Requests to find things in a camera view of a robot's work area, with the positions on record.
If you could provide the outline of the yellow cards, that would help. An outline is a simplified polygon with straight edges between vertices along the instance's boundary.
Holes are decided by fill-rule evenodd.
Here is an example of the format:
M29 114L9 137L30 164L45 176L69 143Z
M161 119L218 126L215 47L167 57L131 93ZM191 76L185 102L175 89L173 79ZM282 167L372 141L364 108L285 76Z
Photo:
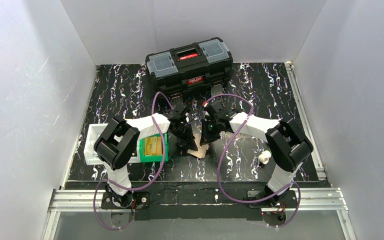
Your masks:
M144 148L146 156L161 156L163 153L162 138L160 136L147 137Z

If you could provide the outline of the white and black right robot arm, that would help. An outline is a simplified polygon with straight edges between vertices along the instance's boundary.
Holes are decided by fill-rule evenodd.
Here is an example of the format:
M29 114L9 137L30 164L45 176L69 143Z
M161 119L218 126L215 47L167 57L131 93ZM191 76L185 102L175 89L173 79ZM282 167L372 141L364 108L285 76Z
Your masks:
M241 204L259 204L268 202L275 205L290 189L302 164L314 150L314 146L298 124L290 119L267 119L251 112L228 110L219 102L204 102L205 117L201 120L200 144L212 143L221 137L222 132L233 135L245 134L263 140L268 145L268 153L260 155L261 160L273 159L275 167L264 187L264 196L242 200L229 196L224 189L221 192L231 201Z

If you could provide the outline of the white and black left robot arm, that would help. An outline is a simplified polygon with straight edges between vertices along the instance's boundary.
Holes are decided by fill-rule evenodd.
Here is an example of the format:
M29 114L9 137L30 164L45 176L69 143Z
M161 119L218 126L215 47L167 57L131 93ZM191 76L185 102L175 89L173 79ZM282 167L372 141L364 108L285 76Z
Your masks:
M168 158L169 135L177 137L181 149L198 149L189 121L189 109L183 104L142 118L116 116L106 125L93 150L107 171L105 191L109 201L122 209L132 205L135 189L129 179L129 161L151 157L163 164Z

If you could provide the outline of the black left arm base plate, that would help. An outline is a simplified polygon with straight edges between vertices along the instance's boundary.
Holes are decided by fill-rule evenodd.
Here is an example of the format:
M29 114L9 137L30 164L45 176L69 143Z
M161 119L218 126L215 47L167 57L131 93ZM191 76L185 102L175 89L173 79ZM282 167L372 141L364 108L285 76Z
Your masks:
M150 193L147 191L127 192L123 196L115 192L104 192L100 208L104 210L144 210L150 207Z

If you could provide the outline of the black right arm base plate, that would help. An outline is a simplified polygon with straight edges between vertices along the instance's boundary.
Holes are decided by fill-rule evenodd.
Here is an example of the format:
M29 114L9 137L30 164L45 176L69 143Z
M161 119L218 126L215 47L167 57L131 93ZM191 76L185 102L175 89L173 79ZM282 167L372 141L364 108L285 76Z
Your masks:
M250 190L247 192L247 197L244 201L254 201L265 197L264 191ZM287 208L296 208L298 205L298 197L294 190L287 190L281 195L275 195L274 197L257 203L248 204L251 209L268 209L269 212L281 213Z

